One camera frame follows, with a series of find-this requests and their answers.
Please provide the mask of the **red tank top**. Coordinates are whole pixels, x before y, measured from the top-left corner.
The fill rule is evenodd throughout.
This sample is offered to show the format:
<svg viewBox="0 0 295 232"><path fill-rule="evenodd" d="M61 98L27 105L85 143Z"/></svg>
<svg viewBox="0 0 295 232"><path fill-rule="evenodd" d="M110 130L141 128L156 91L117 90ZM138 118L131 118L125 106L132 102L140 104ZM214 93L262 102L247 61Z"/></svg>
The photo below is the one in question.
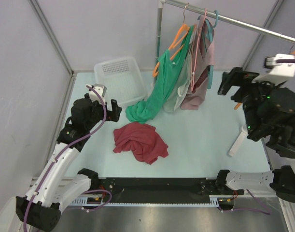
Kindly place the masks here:
<svg viewBox="0 0 295 232"><path fill-rule="evenodd" d="M158 160L158 157L166 158L169 155L169 146L151 125L132 122L115 129L113 135L115 142L113 152L131 151L139 162L151 165Z"/></svg>

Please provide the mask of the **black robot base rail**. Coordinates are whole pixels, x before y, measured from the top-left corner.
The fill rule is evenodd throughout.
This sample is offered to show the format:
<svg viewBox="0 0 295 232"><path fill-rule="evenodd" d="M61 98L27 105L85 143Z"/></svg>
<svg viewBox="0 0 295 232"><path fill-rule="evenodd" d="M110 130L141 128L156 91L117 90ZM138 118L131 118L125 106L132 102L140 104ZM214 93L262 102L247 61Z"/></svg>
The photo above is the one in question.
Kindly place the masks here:
<svg viewBox="0 0 295 232"><path fill-rule="evenodd" d="M104 187L112 195L111 203L209 203L210 195L243 195L216 179L206 178L131 178L107 177L81 169L78 174L91 177L91 190Z"/></svg>

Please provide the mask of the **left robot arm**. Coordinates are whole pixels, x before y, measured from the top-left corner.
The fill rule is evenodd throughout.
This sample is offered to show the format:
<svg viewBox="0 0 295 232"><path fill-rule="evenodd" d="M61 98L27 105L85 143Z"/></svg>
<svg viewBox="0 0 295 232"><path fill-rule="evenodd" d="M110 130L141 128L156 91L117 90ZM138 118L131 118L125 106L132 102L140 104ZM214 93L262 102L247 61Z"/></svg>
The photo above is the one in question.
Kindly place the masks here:
<svg viewBox="0 0 295 232"><path fill-rule="evenodd" d="M92 101L88 96L73 103L71 115L59 133L54 151L40 177L24 197L16 197L16 214L23 223L23 231L32 226L44 232L52 231L62 212L78 196L99 192L98 173L83 168L62 189L59 184L67 169L81 153L92 134L106 121L117 122L122 108L111 100L112 110L106 103Z"/></svg>

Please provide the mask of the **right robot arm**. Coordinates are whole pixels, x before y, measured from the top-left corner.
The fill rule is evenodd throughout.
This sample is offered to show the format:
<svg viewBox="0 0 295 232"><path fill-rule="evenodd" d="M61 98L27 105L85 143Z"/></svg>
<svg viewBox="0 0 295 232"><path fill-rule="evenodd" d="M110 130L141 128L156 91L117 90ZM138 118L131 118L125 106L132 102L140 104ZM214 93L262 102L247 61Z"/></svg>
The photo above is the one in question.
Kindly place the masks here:
<svg viewBox="0 0 295 232"><path fill-rule="evenodd" d="M295 203L295 93L272 80L258 82L258 75L234 67L222 74L218 95L238 87L231 100L242 103L247 139L257 142L269 137L266 146L287 159L288 165L258 173L220 170L215 187L221 194L245 189L268 191Z"/></svg>

